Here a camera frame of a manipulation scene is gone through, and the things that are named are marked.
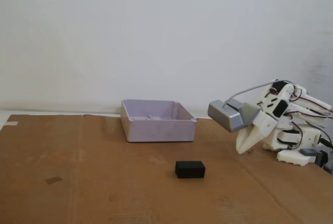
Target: white wall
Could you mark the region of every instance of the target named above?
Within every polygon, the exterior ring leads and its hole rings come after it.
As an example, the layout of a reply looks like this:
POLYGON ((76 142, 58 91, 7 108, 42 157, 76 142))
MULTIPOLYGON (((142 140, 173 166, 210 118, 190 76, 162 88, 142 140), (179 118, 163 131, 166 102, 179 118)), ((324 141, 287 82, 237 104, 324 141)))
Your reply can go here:
POLYGON ((204 115, 210 101, 273 78, 333 104, 332 8, 333 0, 0 0, 0 108, 113 113, 121 99, 144 98, 204 115))

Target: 3d printed part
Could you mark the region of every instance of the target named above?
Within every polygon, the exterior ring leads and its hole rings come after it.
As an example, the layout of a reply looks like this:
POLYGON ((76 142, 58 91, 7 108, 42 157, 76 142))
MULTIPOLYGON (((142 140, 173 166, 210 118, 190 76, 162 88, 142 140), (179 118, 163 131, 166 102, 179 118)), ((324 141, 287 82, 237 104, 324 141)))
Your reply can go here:
POLYGON ((176 161, 178 178, 203 178, 206 167, 201 161, 176 161))

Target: gray cable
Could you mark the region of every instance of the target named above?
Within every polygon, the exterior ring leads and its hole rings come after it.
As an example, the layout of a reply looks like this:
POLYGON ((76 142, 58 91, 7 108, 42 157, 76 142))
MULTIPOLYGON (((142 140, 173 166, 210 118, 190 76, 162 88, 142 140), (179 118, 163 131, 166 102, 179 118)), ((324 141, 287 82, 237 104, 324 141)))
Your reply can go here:
POLYGON ((241 91, 241 92, 238 92, 238 93, 234 94, 232 97, 230 97, 228 100, 225 101, 223 107, 225 107, 225 105, 226 105, 226 104, 227 104, 232 98, 234 98, 234 97, 237 96, 237 95, 240 95, 240 94, 242 94, 242 93, 248 92, 248 91, 250 91, 250 90, 255 90, 255 89, 258 89, 258 88, 261 88, 261 87, 264 87, 264 86, 267 86, 267 85, 273 84, 273 83, 275 83, 275 82, 289 82, 289 83, 291 83, 291 84, 294 84, 293 82, 290 82, 290 81, 287 81, 287 80, 275 80, 275 81, 272 81, 272 82, 268 82, 268 83, 265 83, 265 84, 261 84, 261 85, 259 85, 259 86, 255 86, 255 87, 252 87, 252 88, 249 88, 249 89, 247 89, 247 90, 243 90, 243 91, 241 91))
POLYGON ((322 130, 320 127, 317 127, 316 125, 313 125, 313 124, 311 124, 311 123, 309 123, 309 122, 307 122, 307 121, 305 121, 305 122, 306 122, 307 124, 309 124, 311 127, 315 128, 315 129, 318 129, 318 130, 320 130, 322 133, 324 133, 324 134, 328 137, 329 142, 333 145, 332 140, 331 140, 331 137, 329 137, 329 135, 328 135, 324 130, 322 130))

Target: gray component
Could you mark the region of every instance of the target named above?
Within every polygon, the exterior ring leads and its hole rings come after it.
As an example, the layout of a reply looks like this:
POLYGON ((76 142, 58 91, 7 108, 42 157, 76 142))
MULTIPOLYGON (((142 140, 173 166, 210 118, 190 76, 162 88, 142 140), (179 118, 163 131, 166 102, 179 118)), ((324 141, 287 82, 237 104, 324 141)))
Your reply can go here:
POLYGON ((319 151, 311 149, 311 148, 302 148, 300 150, 300 153, 304 156, 315 156, 316 157, 315 163, 317 166, 320 166, 321 161, 322 161, 322 156, 323 156, 322 152, 319 152, 319 151))
POLYGON ((221 100, 211 102, 208 107, 208 115, 229 132, 236 132, 245 127, 241 114, 235 109, 238 104, 225 105, 221 100))
POLYGON ((260 111, 258 107, 252 106, 248 103, 243 104, 235 99, 231 99, 227 105, 240 113, 245 127, 249 126, 253 122, 258 112, 260 111))
POLYGON ((231 99, 228 103, 228 106, 230 106, 231 108, 233 108, 234 110, 238 111, 241 113, 241 108, 244 106, 243 103, 235 100, 235 99, 231 99))
POLYGON ((244 103, 244 106, 241 108, 241 116, 243 118, 244 124, 248 127, 253 123, 253 120, 258 115, 260 109, 249 103, 244 103))
POLYGON ((323 166, 323 169, 328 172, 330 175, 333 175, 333 169, 329 167, 327 164, 323 166))

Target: stain on cardboard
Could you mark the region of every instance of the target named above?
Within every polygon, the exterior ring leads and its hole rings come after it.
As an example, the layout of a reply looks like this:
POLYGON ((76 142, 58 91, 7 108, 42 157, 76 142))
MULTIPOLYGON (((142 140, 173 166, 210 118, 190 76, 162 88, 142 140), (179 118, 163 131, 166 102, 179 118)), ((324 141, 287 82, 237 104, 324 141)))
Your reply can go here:
POLYGON ((53 184, 53 183, 56 183, 58 181, 62 181, 62 178, 59 177, 59 176, 56 176, 56 177, 52 177, 52 178, 48 178, 45 180, 47 184, 53 184))

